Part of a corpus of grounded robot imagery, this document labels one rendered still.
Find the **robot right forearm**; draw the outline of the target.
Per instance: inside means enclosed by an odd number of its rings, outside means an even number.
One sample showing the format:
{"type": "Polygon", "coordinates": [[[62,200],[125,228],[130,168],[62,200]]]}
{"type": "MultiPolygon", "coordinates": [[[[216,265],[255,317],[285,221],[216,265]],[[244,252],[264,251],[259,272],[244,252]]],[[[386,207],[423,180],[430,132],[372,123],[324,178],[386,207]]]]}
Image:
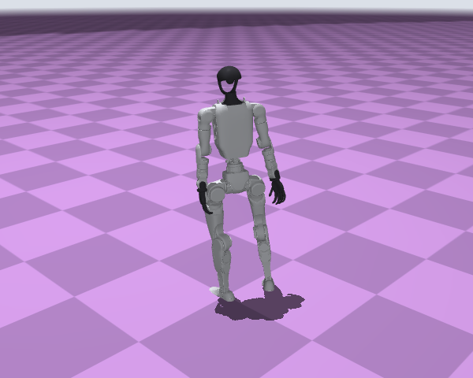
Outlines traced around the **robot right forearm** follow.
{"type": "MultiPolygon", "coordinates": [[[[270,139],[270,137],[269,137],[269,139],[270,139]]],[[[274,175],[274,171],[278,170],[278,168],[277,168],[277,162],[275,160],[274,148],[273,148],[271,140],[270,140],[270,146],[263,149],[262,154],[264,156],[265,166],[266,166],[266,169],[267,169],[267,172],[268,172],[268,176],[271,179],[276,179],[275,175],[274,175]]]]}

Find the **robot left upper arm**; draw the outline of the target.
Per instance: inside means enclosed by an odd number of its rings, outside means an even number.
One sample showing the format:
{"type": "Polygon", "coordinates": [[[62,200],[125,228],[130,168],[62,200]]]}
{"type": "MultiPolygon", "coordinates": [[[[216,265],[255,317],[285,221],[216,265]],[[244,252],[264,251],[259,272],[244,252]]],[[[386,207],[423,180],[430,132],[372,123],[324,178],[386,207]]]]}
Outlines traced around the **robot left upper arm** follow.
{"type": "Polygon", "coordinates": [[[201,156],[208,156],[211,154],[210,145],[210,122],[213,121],[215,115],[215,107],[203,108],[198,112],[198,137],[201,148],[201,156]]]}

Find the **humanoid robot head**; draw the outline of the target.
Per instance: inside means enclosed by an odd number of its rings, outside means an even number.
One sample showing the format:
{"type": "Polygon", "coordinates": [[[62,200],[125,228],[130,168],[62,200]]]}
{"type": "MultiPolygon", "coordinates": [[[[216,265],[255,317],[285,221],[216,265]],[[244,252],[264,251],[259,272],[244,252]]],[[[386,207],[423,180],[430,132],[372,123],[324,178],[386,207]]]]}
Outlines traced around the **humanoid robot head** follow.
{"type": "Polygon", "coordinates": [[[220,91],[225,95],[225,101],[222,103],[222,105],[234,106],[243,103],[237,98],[236,94],[237,82],[239,79],[241,79],[240,71],[237,68],[233,66],[226,66],[220,69],[217,74],[217,79],[220,91]],[[230,92],[225,92],[222,89],[221,82],[224,80],[226,80],[226,83],[228,84],[232,84],[234,82],[233,89],[230,92]]]}

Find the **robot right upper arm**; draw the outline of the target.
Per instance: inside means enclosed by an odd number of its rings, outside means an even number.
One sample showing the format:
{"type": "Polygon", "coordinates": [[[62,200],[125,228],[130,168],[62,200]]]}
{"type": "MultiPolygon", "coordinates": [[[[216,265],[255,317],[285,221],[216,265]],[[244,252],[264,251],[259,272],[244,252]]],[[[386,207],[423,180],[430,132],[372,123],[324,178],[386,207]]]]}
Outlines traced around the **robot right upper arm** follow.
{"type": "Polygon", "coordinates": [[[256,139],[259,148],[263,149],[270,146],[270,139],[268,136],[268,125],[266,121],[266,110],[263,105],[259,103],[250,102],[253,108],[253,117],[256,130],[259,137],[256,139]]]}

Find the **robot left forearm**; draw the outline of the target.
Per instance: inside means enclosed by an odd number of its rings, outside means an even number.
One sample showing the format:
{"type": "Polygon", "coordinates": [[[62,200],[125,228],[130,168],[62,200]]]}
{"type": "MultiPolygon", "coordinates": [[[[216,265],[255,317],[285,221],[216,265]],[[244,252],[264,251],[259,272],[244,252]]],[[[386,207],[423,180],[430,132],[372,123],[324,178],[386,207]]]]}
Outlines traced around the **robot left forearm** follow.
{"type": "Polygon", "coordinates": [[[199,183],[202,181],[205,182],[207,186],[209,159],[206,157],[201,157],[201,148],[199,144],[196,145],[196,163],[196,177],[198,179],[196,181],[196,186],[199,188],[199,183]]]}

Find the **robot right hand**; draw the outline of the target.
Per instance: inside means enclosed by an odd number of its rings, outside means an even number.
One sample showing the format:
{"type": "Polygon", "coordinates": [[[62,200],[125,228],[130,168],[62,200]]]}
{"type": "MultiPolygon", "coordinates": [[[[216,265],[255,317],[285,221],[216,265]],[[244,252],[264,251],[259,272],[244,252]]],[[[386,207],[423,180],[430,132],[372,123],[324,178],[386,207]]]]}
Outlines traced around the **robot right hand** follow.
{"type": "Polygon", "coordinates": [[[274,175],[275,175],[275,178],[276,179],[271,179],[270,178],[270,181],[272,181],[272,188],[270,190],[270,193],[269,193],[269,197],[272,195],[272,192],[274,190],[274,201],[272,203],[275,203],[276,200],[276,205],[277,204],[280,204],[282,202],[285,201],[285,198],[286,198],[286,195],[285,195],[285,191],[284,191],[284,187],[280,181],[280,175],[279,175],[279,171],[278,170],[275,170],[274,171],[274,175]]]}

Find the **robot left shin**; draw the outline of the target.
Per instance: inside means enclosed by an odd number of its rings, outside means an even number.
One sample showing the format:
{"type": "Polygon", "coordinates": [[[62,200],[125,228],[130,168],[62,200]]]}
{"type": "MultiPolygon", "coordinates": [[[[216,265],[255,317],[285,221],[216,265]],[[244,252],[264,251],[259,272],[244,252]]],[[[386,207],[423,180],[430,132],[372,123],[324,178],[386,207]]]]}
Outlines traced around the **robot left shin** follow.
{"type": "Polygon", "coordinates": [[[219,238],[214,239],[211,248],[214,267],[218,274],[219,290],[220,292],[225,293],[225,289],[229,290],[231,252],[229,250],[224,252],[224,244],[219,238]]]}

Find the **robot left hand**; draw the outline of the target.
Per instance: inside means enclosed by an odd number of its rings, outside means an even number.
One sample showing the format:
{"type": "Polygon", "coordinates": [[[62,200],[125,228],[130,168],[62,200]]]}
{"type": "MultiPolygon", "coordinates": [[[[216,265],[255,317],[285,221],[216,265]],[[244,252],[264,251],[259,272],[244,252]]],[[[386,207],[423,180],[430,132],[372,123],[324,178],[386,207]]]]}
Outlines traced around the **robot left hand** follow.
{"type": "Polygon", "coordinates": [[[197,189],[197,191],[199,192],[199,201],[203,207],[204,212],[208,214],[213,214],[213,212],[210,212],[206,206],[206,198],[205,198],[205,192],[207,191],[206,183],[203,181],[200,182],[199,188],[197,189]]]}

